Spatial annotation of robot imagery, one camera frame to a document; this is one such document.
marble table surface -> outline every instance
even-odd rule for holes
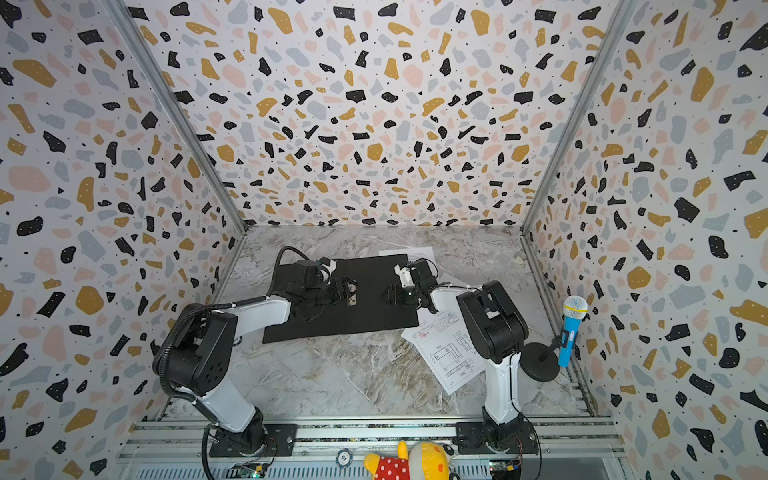
[[[379,250],[432,247],[440,270],[470,285],[499,280],[525,318],[526,342],[549,344],[552,331],[516,227],[255,227],[221,301],[264,294],[284,245],[310,259],[371,257]],[[295,256],[286,253],[284,263]],[[481,373],[446,395],[401,329],[262,344],[263,331],[234,347],[229,374],[265,415],[480,415]],[[519,375],[526,415],[584,415],[565,372],[541,384]],[[174,400],[165,418],[199,415]]]

perforated metal panel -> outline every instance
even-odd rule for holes
[[[231,464],[211,463],[214,478],[225,479]],[[135,475],[127,476],[131,480],[205,480],[200,466],[189,463],[145,463],[135,466]],[[491,478],[488,462],[482,460],[454,460],[451,471],[458,473],[462,480],[486,480]],[[275,462],[266,473],[266,478],[293,480],[314,478],[315,480],[370,480],[371,474],[362,466],[362,462],[353,462],[348,468],[339,468],[334,462]]]

black mat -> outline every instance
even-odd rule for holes
[[[308,336],[349,335],[418,326],[419,318],[416,310],[388,305],[383,300],[387,287],[400,282],[395,274],[395,265],[407,260],[408,256],[404,253],[385,257],[337,260],[333,275],[347,276],[357,282],[357,304],[350,306],[346,301],[342,301],[335,306],[327,306],[321,314],[311,320],[289,317],[288,321],[281,325],[272,325],[264,329],[263,342],[273,343]],[[277,270],[276,290],[280,290],[282,284],[281,267]]]

plush toy head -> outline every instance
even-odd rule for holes
[[[432,442],[417,443],[409,455],[406,443],[400,442],[398,458],[369,453],[364,463],[373,480],[459,480],[458,475],[448,470],[454,455],[450,445]]]

wall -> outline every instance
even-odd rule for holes
[[[0,14],[0,477],[114,478],[237,238],[101,4]]]
[[[530,238],[638,478],[768,478],[768,8],[638,2]]]
[[[250,224],[514,224],[616,2],[131,0]]]

